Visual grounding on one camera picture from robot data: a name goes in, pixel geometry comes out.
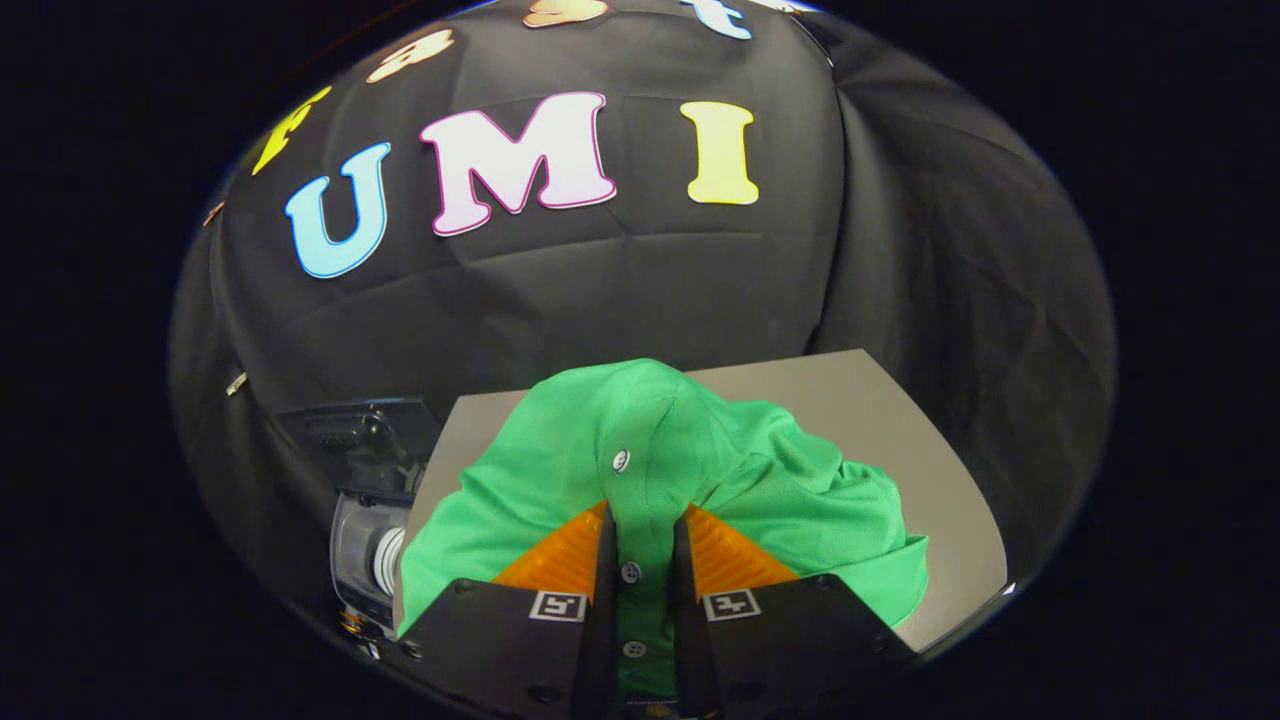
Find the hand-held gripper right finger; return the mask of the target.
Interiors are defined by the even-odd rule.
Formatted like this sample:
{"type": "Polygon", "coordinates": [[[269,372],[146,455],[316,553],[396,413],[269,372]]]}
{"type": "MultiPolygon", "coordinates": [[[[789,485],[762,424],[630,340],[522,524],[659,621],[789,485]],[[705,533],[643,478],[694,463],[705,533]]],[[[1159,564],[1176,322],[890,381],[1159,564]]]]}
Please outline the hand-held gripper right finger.
{"type": "Polygon", "coordinates": [[[675,683],[686,719],[827,719],[916,666],[835,574],[708,589],[694,521],[675,525],[675,683]]]}

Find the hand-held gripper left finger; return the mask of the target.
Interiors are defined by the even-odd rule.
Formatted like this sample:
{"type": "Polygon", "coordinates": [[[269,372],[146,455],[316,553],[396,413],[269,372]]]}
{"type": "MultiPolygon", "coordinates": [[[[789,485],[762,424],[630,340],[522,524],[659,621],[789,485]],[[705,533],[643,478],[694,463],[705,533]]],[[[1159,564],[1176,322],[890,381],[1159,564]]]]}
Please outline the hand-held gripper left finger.
{"type": "Polygon", "coordinates": [[[617,542],[596,503],[495,582],[460,577],[398,641],[398,675],[466,719],[608,719],[617,542]]]}

